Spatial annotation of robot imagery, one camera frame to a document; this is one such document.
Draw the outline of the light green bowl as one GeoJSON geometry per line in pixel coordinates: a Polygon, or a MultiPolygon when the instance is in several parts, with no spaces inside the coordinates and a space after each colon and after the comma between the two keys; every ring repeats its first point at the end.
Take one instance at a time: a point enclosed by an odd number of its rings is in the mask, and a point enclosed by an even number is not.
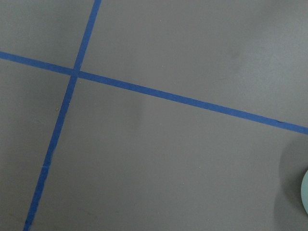
{"type": "Polygon", "coordinates": [[[301,182],[301,201],[306,213],[308,213],[308,171],[305,172],[301,182]]]}

